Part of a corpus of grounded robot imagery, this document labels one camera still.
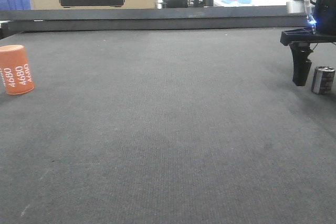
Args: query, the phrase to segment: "black metal frame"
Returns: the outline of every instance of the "black metal frame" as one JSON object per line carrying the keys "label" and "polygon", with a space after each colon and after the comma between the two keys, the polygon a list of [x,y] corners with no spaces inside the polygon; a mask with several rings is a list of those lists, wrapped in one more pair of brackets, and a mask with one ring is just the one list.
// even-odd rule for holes
{"label": "black metal frame", "polygon": [[300,27],[304,15],[285,6],[174,9],[12,10],[0,12],[5,33],[18,31]]}

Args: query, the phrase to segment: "carpeted floor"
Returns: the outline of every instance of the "carpeted floor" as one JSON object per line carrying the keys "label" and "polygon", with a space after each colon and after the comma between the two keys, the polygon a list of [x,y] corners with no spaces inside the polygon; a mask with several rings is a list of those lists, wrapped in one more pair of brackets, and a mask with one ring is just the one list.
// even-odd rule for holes
{"label": "carpeted floor", "polygon": [[0,223],[335,223],[336,87],[310,85],[336,47],[296,87],[282,30],[1,40],[36,89],[0,89]]}

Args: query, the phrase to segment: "battery cell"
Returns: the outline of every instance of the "battery cell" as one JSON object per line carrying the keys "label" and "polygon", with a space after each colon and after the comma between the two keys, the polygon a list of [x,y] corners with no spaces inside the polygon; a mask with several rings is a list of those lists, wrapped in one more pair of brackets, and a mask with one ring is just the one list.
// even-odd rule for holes
{"label": "battery cell", "polygon": [[335,69],[331,67],[316,67],[311,91],[315,94],[326,94],[331,91]]}

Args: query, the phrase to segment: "blue tray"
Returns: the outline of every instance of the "blue tray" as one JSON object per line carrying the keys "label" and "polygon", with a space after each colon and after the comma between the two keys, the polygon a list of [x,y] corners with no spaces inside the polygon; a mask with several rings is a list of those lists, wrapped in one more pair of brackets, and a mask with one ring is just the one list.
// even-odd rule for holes
{"label": "blue tray", "polygon": [[241,4],[250,4],[252,0],[220,0],[223,3],[230,4],[232,2],[239,2]]}

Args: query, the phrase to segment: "white table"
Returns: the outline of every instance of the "white table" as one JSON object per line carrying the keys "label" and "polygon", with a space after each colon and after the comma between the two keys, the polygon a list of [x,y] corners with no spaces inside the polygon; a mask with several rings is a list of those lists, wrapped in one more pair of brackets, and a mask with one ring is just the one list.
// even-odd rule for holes
{"label": "white table", "polygon": [[231,3],[226,4],[221,0],[214,0],[214,6],[224,6],[224,7],[232,7],[232,6],[271,6],[271,5],[286,5],[286,2],[289,0],[252,0],[250,4],[237,4]]}

